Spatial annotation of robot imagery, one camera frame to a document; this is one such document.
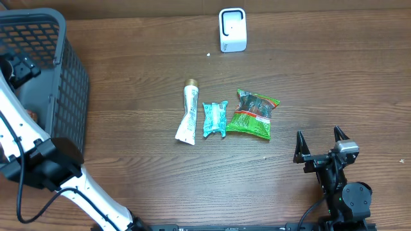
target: green snack bag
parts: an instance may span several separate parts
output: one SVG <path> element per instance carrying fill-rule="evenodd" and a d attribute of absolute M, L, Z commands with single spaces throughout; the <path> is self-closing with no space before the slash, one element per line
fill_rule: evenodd
<path fill-rule="evenodd" d="M 270 139 L 271 111 L 280 101 L 241 89 L 238 89 L 238 95 L 240 104 L 227 125 L 227 132 L 246 132 Z"/>

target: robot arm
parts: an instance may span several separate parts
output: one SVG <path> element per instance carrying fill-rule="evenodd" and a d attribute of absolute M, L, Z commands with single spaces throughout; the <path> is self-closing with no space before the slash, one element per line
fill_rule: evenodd
<path fill-rule="evenodd" d="M 362 182 L 347 183 L 343 171 L 349 164 L 354 164 L 360 149 L 338 126 L 334 127 L 334 136 L 334 148 L 327 154 L 313 156 L 302 133 L 297 132 L 293 161 L 305 163 L 305 173 L 316 173 L 329 209 L 329 216 L 319 219 L 318 229 L 371 230 L 365 219 L 371 215 L 372 190 Z"/>
<path fill-rule="evenodd" d="M 134 218 L 130 211 L 115 202 L 92 179 L 83 165 L 82 154 L 71 141 L 52 139 L 31 119 L 1 71 L 0 102 L 0 143 L 9 161 L 2 165 L 1 171 L 7 179 L 18 182 L 21 170 L 21 152 L 10 132 L 12 129 L 25 155 L 24 184 L 39 189 L 47 187 L 65 196 L 90 215 L 104 231 L 132 230 Z"/>

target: blue snack wrapper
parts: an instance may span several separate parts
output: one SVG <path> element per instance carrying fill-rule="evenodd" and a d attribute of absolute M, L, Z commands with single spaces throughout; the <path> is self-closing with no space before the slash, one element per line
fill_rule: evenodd
<path fill-rule="evenodd" d="M 222 137 L 225 137 L 225 127 L 227 124 L 225 109 L 228 103 L 228 101 L 211 104 L 203 103 L 205 113 L 204 137 L 210 135 L 211 132 L 221 132 Z"/>

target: toothpaste tube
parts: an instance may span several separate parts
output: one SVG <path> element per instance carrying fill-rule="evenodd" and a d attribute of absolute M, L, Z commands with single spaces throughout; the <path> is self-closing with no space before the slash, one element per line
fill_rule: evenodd
<path fill-rule="evenodd" d="M 182 118 L 177 134 L 175 134 L 175 138 L 191 145 L 194 145 L 195 143 L 197 100 L 198 82 L 193 79 L 186 80 L 186 86 L 184 87 L 184 108 L 186 113 Z"/>

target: wood grain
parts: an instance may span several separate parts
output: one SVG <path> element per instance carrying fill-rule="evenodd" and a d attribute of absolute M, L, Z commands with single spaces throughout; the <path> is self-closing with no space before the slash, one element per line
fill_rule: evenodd
<path fill-rule="evenodd" d="M 325 153 L 339 124 L 360 145 L 347 179 L 373 188 L 368 222 L 410 230 L 411 10 L 247 17 L 247 50 L 232 54 L 219 51 L 216 17 L 67 23 L 91 79 L 85 165 L 94 179 L 149 224 L 295 222 L 320 198 L 315 175 L 292 163 L 295 134 L 303 130 L 311 152 Z M 187 78 L 200 83 L 195 146 L 174 139 Z M 271 141 L 240 133 L 202 138 L 201 103 L 228 100 L 230 121 L 237 88 L 281 100 Z M 0 184 L 0 230 L 93 224 L 60 198 L 37 222 L 20 225 L 17 186 L 3 177 Z M 34 215 L 51 195 L 25 188 L 23 214 Z M 325 213 L 323 206 L 308 219 Z"/>
<path fill-rule="evenodd" d="M 247 13 L 411 8 L 408 0 L 3 0 L 10 9 L 54 8 L 66 19 L 218 15 L 223 8 Z"/>

